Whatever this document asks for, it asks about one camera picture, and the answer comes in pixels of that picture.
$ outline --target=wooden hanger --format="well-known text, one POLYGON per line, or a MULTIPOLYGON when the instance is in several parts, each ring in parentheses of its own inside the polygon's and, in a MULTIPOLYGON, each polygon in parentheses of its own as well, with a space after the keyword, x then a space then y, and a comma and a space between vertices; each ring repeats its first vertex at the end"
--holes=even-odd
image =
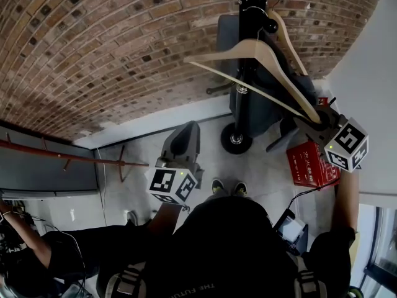
POLYGON ((227 74, 223 74, 223 73, 219 74, 221 72, 217 70, 210 69, 209 67, 204 65, 198 65, 198 63, 193 63, 193 62, 213 61, 213 60, 230 60, 236 58, 255 58, 276 78, 277 81, 279 81, 281 85, 283 85, 286 88, 286 90, 297 101, 300 107, 302 107, 302 109, 308 114, 309 118, 313 122, 316 122, 317 124, 321 123, 319 115, 317 114, 313 106, 308 102, 306 97, 302 95, 301 92, 299 92, 296 86, 290 81, 290 79, 287 77, 287 75, 285 75, 285 73, 281 69, 279 61, 277 60, 277 57, 275 56, 273 50, 266 43, 262 41, 248 38, 246 40, 239 42, 237 45, 235 45, 232 49, 228 51, 188 56, 184 58, 184 62, 185 63, 189 62, 194 65, 200 66, 202 68, 205 68, 206 70, 210 70, 215 74, 221 75, 225 78, 230 79, 231 81, 236 82, 235 78, 232 78, 227 74))
POLYGON ((280 17, 280 14, 277 12, 273 11, 272 9, 266 10, 266 14, 268 18, 273 19, 276 21, 279 25, 279 29, 277 30, 277 37, 279 38, 281 44, 285 47, 287 53, 290 55, 290 58, 294 62, 298 72, 301 75, 308 75, 308 72, 306 71, 306 68, 303 66, 302 61, 300 60, 297 52, 292 46, 290 37, 288 36, 288 31, 287 27, 285 26, 284 20, 280 17))

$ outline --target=brick ceiling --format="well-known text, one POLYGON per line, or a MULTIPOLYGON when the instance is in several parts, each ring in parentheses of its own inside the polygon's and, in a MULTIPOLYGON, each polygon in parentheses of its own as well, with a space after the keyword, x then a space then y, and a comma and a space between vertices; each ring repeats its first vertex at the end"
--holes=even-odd
MULTIPOLYGON (((377 1, 281 0, 276 10, 311 77, 322 78, 377 1)), ((182 59, 214 50, 219 15, 237 14, 238 3, 0 0, 0 10, 0 119, 74 140, 208 98, 216 79, 182 59)))

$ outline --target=shoe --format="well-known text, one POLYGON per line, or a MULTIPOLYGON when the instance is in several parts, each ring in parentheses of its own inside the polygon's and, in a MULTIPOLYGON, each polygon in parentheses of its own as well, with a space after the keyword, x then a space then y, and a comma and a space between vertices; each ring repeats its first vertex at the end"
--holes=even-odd
POLYGON ((218 178, 212 180, 212 193, 217 193, 219 190, 223 190, 223 183, 218 178))
POLYGON ((127 223, 138 226, 138 216, 134 210, 127 213, 127 223))
POLYGON ((234 188, 234 194, 240 193, 243 196, 247 196, 247 184, 239 182, 234 188))

